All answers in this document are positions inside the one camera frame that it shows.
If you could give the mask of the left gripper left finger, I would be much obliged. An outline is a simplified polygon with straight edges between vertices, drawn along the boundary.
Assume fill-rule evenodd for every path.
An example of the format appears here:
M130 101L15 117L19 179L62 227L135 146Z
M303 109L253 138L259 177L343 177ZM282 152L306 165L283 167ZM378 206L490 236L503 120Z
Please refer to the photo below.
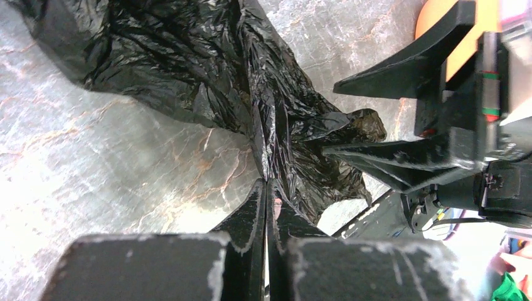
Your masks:
M265 183L207 233L94 234L60 257L42 300L258 300Z

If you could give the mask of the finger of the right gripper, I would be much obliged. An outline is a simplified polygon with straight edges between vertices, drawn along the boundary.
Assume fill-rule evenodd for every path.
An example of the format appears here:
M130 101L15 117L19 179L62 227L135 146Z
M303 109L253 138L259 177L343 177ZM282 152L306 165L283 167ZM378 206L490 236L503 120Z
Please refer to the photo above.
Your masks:
M470 139L346 144L325 147L323 154L401 193L449 184L474 173L474 143Z
M457 1L421 38L371 68L336 82L333 92L373 98L417 98L453 49L444 39L457 36L458 27L470 29L474 14L474 1Z

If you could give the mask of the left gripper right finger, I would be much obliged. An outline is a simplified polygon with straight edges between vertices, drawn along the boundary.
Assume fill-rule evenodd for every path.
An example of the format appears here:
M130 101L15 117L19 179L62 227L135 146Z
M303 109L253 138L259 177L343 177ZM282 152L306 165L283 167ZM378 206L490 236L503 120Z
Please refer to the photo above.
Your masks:
M333 238L266 188L272 300L473 300L458 258L442 243L413 237Z

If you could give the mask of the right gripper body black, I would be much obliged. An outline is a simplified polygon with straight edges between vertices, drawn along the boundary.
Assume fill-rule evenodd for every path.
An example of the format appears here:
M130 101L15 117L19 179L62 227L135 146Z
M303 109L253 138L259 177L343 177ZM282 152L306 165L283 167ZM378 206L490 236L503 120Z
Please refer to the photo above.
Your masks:
M417 135L432 137L450 130L463 139L460 128L471 129L474 155L482 166L449 184L431 185L413 204L413 226L435 226L440 208L471 209L477 222L531 228L531 70L503 42L501 33L485 32L477 51L449 82L445 62L431 89L435 108Z

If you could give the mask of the black plastic trash bag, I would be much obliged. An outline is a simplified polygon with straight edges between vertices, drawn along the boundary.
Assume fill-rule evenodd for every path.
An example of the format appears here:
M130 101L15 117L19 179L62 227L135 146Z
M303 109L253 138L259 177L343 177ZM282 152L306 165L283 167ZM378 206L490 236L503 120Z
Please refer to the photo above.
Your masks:
M383 141L378 113L344 113L317 92L257 1L11 5L72 83L245 135L260 175L312 222L334 203L372 202L362 172L322 151Z

